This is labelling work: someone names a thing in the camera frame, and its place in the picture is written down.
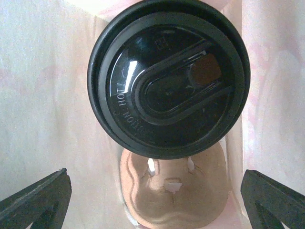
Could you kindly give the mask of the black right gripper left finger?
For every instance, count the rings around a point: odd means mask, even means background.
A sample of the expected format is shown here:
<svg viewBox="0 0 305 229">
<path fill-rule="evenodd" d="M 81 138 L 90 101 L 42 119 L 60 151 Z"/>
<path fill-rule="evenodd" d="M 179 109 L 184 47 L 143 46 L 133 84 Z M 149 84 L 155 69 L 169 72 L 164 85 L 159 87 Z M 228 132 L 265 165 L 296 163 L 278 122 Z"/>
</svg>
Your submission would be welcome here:
<svg viewBox="0 0 305 229">
<path fill-rule="evenodd" d="M 0 202 L 2 229 L 61 229 L 72 194 L 62 168 Z"/>
</svg>

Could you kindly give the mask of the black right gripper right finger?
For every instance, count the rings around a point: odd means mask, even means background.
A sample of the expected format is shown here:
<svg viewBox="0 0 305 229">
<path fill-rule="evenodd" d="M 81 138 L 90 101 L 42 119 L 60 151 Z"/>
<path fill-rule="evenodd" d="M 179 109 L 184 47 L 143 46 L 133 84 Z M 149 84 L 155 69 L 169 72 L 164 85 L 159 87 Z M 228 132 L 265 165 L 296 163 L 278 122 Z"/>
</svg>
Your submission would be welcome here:
<svg viewBox="0 0 305 229">
<path fill-rule="evenodd" d="M 305 227 L 305 197 L 256 171 L 246 170 L 241 194 L 254 229 Z"/>
</svg>

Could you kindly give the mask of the brown pulp cup carrier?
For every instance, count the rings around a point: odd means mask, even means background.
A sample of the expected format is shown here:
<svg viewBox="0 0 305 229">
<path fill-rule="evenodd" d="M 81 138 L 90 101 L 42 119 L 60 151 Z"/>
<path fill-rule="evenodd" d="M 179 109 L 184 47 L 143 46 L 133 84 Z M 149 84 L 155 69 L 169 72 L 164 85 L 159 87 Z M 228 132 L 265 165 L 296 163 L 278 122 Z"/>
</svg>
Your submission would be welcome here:
<svg viewBox="0 0 305 229">
<path fill-rule="evenodd" d="M 196 155 L 151 159 L 123 150 L 124 202 L 131 216 L 150 229 L 197 229 L 220 216 L 229 195 L 220 143 Z"/>
</svg>

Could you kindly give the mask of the cream paper bag pink sides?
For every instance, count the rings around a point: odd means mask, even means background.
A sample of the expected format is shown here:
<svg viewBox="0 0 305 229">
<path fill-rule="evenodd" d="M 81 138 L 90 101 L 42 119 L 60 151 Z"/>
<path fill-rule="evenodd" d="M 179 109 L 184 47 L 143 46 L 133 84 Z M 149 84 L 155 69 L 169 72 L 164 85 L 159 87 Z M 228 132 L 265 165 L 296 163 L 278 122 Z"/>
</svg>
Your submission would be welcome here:
<svg viewBox="0 0 305 229">
<path fill-rule="evenodd" d="M 86 88 L 92 48 L 131 0 L 0 3 L 0 197 L 61 168 L 71 178 L 65 229 L 136 229 L 119 179 L 122 148 L 98 124 Z M 245 170 L 305 191 L 305 3 L 211 0 L 251 64 L 242 117 L 221 140 L 232 191 L 211 229 L 248 229 Z"/>
</svg>

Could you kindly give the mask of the black coffee cup lid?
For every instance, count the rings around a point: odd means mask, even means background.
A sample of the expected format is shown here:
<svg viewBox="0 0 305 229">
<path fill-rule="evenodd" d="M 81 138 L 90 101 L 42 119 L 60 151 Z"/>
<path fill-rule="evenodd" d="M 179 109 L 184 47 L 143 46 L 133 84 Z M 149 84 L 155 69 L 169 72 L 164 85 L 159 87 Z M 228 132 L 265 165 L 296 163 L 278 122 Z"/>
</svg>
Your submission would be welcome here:
<svg viewBox="0 0 305 229">
<path fill-rule="evenodd" d="M 199 0 L 143 0 L 100 34 L 87 88 L 115 142 L 148 158 L 178 159 L 230 131 L 250 79 L 245 44 L 220 11 Z"/>
</svg>

